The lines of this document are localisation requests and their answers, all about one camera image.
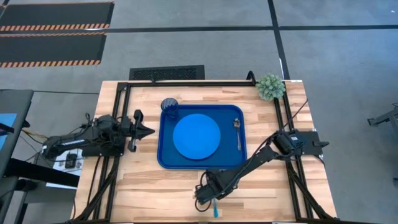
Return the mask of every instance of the butcher block tabletop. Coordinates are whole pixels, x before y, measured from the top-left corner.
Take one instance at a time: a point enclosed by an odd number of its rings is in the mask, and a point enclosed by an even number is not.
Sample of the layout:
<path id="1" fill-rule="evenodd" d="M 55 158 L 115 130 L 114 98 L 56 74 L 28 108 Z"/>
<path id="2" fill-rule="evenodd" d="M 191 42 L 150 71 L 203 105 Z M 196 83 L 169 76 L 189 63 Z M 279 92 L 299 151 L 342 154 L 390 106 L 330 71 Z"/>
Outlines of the butcher block tabletop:
<path id="1" fill-rule="evenodd" d="M 304 85 L 301 81 L 285 81 L 292 114 L 305 103 Z M 117 81 L 103 82 L 99 93 L 95 117 L 112 114 Z M 218 201 L 218 218 L 213 216 L 213 206 L 206 212 L 195 209 L 195 186 L 200 182 L 203 170 L 164 169 L 157 161 L 160 104 L 165 98 L 175 98 L 180 104 L 236 105 L 244 114 L 244 128 L 248 157 L 263 140 L 278 130 L 277 115 L 273 101 L 260 99 L 253 86 L 177 86 L 133 87 L 127 115 L 132 118 L 134 110 L 144 114 L 143 125 L 155 130 L 141 141 L 136 141 L 137 151 L 126 149 L 120 158 L 119 170 L 112 209 L 112 222 L 271 222 L 294 221 L 294 210 L 284 161 L 271 161 L 243 177 L 238 189 Z M 123 107 L 124 92 L 119 104 Z M 287 122 L 284 103 L 280 109 Z M 306 104 L 294 118 L 299 131 L 314 128 L 309 105 Z M 96 157 L 84 161 L 76 192 L 76 214 L 86 207 L 93 178 Z M 314 156 L 302 156 L 308 189 L 329 215 L 335 217 L 328 179 L 323 164 Z M 94 196 L 100 179 L 102 158 L 94 181 Z M 301 214 L 305 206 L 297 188 Z M 101 203 L 100 218 L 106 210 L 106 192 Z"/>

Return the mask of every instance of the blue cup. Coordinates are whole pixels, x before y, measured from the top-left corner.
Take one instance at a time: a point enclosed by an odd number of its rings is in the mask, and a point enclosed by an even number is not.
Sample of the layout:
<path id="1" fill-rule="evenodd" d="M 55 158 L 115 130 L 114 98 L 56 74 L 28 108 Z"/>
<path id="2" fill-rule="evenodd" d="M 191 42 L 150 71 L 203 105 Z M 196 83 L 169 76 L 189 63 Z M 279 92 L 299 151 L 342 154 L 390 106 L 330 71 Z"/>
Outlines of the blue cup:
<path id="1" fill-rule="evenodd" d="M 178 102 L 174 98 L 166 98 L 160 105 L 163 113 L 169 118 L 176 118 L 178 116 Z"/>

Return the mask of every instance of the blue tray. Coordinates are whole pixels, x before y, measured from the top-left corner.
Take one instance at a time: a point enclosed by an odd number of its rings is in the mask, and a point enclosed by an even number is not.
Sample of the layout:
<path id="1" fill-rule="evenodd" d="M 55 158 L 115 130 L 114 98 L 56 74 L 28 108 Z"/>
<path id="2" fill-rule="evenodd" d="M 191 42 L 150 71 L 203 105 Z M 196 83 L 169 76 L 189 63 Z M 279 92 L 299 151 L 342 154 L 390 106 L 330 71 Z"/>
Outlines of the blue tray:
<path id="1" fill-rule="evenodd" d="M 190 114 L 204 114 L 212 118 L 221 132 L 220 145 L 209 157 L 202 160 L 188 159 L 174 146 L 173 132 L 177 123 Z M 242 149 L 238 150 L 238 137 L 233 120 L 241 122 L 239 138 Z M 243 112 L 234 105 L 179 105 L 177 118 L 164 113 L 160 116 L 157 160 L 166 169 L 229 169 L 242 164 L 247 159 Z"/>

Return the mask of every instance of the silver spoon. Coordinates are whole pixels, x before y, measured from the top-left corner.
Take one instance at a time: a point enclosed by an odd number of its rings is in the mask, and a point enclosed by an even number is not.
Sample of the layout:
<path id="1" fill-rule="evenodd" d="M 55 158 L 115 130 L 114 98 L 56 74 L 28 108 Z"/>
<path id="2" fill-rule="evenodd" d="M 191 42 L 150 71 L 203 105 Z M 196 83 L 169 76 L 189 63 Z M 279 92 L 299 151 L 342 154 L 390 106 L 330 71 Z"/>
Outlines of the silver spoon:
<path id="1" fill-rule="evenodd" d="M 238 136 L 238 149 L 241 150 L 242 146 L 241 146 L 241 140 L 239 138 L 239 128 L 241 127 L 241 122 L 238 118 L 235 118 L 234 120 L 234 128 L 236 129 L 236 134 Z"/>

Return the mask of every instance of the black mat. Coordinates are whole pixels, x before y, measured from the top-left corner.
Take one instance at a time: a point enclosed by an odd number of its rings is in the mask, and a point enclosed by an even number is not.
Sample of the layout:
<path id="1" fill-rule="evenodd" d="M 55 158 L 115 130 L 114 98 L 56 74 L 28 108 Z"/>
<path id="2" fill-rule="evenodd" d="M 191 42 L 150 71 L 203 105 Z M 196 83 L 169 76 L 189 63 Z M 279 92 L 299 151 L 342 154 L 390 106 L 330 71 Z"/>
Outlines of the black mat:
<path id="1" fill-rule="evenodd" d="M 0 67 L 97 65 L 106 35 L 0 35 Z"/>
<path id="2" fill-rule="evenodd" d="M 204 80 L 204 65 L 130 68 L 129 80 Z"/>
<path id="3" fill-rule="evenodd" d="M 107 28 L 113 2 L 7 5 L 0 31 Z"/>

